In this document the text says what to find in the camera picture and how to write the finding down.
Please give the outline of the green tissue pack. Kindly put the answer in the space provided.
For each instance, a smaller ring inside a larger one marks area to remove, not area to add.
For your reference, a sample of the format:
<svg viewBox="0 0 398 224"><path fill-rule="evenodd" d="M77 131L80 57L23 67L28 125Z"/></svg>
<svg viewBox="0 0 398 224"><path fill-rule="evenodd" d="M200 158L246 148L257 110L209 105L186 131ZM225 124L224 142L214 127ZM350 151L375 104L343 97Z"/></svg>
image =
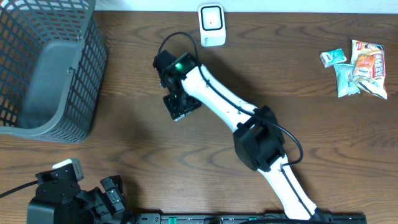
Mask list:
<svg viewBox="0 0 398 224"><path fill-rule="evenodd" d="M328 52L322 52L320 54L320 59L325 68L347 61L343 49L335 49Z"/></svg>

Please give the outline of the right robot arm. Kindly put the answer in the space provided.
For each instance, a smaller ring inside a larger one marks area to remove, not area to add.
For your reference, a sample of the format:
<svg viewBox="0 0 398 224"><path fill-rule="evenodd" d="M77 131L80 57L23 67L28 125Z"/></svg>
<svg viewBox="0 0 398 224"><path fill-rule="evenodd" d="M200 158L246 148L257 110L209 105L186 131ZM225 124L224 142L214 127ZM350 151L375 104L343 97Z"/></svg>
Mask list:
<svg viewBox="0 0 398 224"><path fill-rule="evenodd" d="M174 121L206 105L232 131L240 161L268 181L288 218L325 219L292 172L293 162L284 149L284 136L290 133L279 126L270 108L258 108L236 96L190 53L177 58L163 50L155 56L153 66L160 84L170 92L164 103Z"/></svg>

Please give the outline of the orange tissue pack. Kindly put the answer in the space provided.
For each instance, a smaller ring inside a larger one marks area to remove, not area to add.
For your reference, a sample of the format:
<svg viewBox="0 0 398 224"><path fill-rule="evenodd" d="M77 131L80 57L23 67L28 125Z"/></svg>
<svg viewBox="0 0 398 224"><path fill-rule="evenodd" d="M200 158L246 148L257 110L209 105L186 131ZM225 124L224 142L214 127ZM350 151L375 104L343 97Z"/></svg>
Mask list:
<svg viewBox="0 0 398 224"><path fill-rule="evenodd" d="M361 54L358 56L353 75L356 77L371 78L375 62L374 55Z"/></svg>

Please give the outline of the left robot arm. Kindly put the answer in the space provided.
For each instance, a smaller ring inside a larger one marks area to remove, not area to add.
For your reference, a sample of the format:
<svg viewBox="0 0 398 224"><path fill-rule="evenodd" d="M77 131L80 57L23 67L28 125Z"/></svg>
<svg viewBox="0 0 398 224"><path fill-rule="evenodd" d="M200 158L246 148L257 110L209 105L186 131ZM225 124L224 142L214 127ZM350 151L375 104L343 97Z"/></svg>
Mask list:
<svg viewBox="0 0 398 224"><path fill-rule="evenodd" d="M103 189L83 190L84 175L78 159L67 159L52 170L36 174L38 187L27 209L27 223L100 224L135 223L126 206L120 175L100 181Z"/></svg>

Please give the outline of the teal wipes pack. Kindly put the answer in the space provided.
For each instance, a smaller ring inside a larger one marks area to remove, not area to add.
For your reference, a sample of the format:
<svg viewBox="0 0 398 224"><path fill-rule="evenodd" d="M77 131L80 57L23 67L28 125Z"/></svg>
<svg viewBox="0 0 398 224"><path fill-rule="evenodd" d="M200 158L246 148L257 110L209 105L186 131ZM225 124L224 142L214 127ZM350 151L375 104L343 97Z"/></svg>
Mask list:
<svg viewBox="0 0 398 224"><path fill-rule="evenodd" d="M353 81L354 65L339 63L333 66L336 73L338 98L359 94L360 90Z"/></svg>

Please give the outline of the cream wet wipes pack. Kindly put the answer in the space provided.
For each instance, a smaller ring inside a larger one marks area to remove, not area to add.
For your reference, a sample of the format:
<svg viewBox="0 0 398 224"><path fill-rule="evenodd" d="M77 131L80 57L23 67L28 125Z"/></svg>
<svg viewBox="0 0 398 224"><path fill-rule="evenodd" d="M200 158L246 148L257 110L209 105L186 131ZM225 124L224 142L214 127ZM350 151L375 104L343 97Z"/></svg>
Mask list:
<svg viewBox="0 0 398 224"><path fill-rule="evenodd" d="M374 96L387 99L387 91L384 85L386 78L386 63L384 46L359 40L352 40L351 63L356 65L358 56L361 54L374 55L373 75L371 78L356 77L353 80L356 86Z"/></svg>

